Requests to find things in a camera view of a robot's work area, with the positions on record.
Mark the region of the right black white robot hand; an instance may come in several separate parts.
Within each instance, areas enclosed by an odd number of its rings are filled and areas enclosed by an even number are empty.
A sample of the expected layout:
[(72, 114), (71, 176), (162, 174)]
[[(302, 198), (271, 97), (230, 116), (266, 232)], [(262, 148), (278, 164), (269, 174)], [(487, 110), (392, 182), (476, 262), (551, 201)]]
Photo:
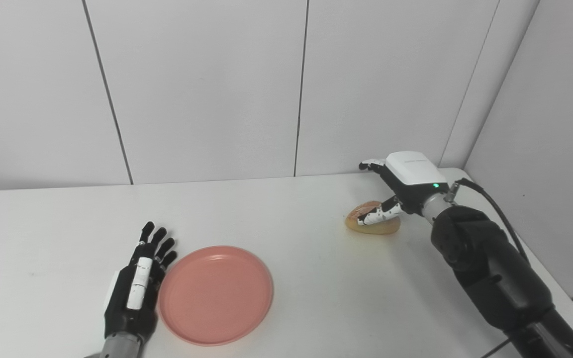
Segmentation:
[(373, 226), (398, 217), (401, 213), (419, 215), (430, 224), (452, 204), (445, 200), (447, 179), (421, 152), (399, 151), (386, 159), (369, 159), (359, 163), (360, 170), (380, 175), (393, 190), (393, 197), (357, 218), (359, 226)]

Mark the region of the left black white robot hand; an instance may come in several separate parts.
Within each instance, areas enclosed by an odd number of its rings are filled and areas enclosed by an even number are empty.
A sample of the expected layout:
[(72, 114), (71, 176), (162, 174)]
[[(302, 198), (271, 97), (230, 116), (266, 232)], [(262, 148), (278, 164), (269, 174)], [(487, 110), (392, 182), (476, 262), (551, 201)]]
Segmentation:
[(157, 325), (156, 306), (168, 266), (178, 257), (165, 227), (147, 222), (129, 263), (119, 270), (104, 313), (104, 337), (127, 333), (145, 344)]

